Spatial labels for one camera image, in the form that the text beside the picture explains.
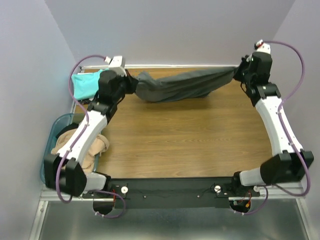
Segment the dark grey t-shirt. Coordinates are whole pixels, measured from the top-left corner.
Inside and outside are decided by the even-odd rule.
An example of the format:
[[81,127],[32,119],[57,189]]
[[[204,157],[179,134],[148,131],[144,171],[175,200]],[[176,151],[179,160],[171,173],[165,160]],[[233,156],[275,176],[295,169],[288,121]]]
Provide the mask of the dark grey t-shirt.
[[203,98],[229,84],[236,70],[235,66],[202,68],[157,79],[142,72],[136,77],[135,94],[150,103]]

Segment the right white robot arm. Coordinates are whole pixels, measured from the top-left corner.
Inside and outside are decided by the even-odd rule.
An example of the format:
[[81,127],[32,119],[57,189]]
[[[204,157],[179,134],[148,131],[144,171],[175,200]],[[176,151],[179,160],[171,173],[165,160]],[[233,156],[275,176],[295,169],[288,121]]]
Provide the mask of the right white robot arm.
[[270,53],[255,51],[242,58],[234,75],[259,113],[272,151],[272,157],[260,167],[239,172],[239,178],[230,183],[236,196],[247,192],[248,186],[299,182],[305,175],[303,164],[310,167],[314,160],[313,153],[304,150],[291,129],[280,106],[277,85],[269,82],[272,62]]

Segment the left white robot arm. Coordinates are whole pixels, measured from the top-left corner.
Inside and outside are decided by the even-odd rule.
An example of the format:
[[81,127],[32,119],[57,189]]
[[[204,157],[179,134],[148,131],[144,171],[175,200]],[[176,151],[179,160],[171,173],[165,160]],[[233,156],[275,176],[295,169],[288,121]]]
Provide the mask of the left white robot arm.
[[108,176],[97,172],[86,174],[82,164],[97,135],[116,113],[120,101],[126,94],[135,93],[138,82],[127,71],[123,76],[115,70],[100,73],[98,91],[87,107],[84,119],[57,153],[48,154],[44,158],[44,179],[47,188],[73,197],[88,191],[94,191],[101,198],[110,194]]

